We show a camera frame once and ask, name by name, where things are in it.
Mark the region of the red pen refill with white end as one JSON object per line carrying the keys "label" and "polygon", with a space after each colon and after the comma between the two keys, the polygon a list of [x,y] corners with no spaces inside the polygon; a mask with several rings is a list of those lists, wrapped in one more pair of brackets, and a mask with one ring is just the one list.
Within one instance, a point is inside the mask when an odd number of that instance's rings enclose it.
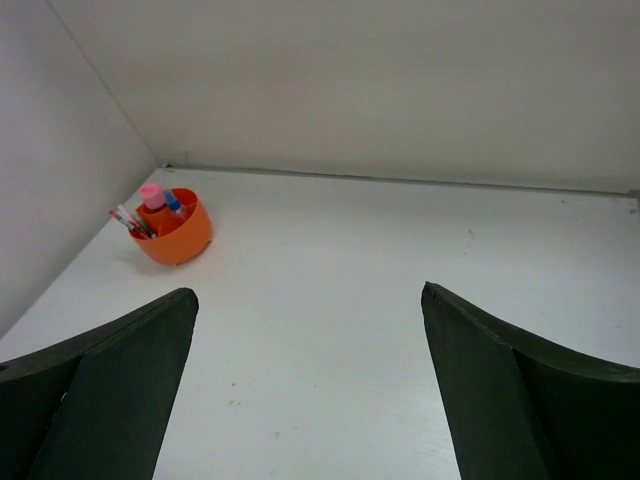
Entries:
{"label": "red pen refill with white end", "polygon": [[126,219],[121,214],[117,213],[114,210],[109,211],[109,215],[118,221],[120,224],[124,225],[130,232],[134,232],[143,238],[148,238],[146,232],[139,226],[137,226],[133,221]]}

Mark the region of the clear spray bottle blue nozzle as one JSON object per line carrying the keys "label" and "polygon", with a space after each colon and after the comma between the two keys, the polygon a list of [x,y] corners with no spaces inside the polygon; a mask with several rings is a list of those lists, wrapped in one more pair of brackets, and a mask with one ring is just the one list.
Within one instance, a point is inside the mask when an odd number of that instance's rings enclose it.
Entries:
{"label": "clear spray bottle blue nozzle", "polygon": [[184,207],[184,205],[180,202],[180,200],[175,196],[172,190],[165,189],[163,191],[166,206],[171,213],[171,215],[179,220],[180,222],[184,222],[188,218],[188,211]]}

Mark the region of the pink capped small bottle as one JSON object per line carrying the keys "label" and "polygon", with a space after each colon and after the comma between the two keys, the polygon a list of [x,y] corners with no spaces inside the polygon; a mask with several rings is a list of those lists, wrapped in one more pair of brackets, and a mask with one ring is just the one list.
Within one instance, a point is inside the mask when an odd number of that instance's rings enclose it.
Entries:
{"label": "pink capped small bottle", "polygon": [[157,183],[146,183],[139,190],[139,197],[149,211],[159,211],[166,205],[164,188]]}

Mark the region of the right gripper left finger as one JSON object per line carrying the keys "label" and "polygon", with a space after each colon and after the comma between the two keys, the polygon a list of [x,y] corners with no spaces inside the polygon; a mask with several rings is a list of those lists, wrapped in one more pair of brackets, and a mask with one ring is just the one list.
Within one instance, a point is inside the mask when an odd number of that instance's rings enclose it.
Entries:
{"label": "right gripper left finger", "polygon": [[2,362],[2,478],[152,478],[198,310],[179,288]]}

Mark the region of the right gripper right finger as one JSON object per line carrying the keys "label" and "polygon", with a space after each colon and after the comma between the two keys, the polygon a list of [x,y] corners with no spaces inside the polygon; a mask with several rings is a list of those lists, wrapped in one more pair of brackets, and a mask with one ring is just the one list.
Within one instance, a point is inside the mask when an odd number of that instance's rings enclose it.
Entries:
{"label": "right gripper right finger", "polygon": [[421,307],[461,478],[638,478],[638,369],[544,339],[434,283]]}

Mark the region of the green pen refill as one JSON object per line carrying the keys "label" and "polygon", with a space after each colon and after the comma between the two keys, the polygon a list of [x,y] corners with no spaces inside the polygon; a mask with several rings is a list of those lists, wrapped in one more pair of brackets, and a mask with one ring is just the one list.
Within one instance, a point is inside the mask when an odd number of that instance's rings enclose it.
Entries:
{"label": "green pen refill", "polygon": [[149,237],[151,239],[154,239],[154,238],[157,237],[157,235],[154,232],[154,230],[144,221],[144,219],[137,212],[132,213],[132,218],[140,226],[140,229],[145,232],[145,235],[147,237]]}

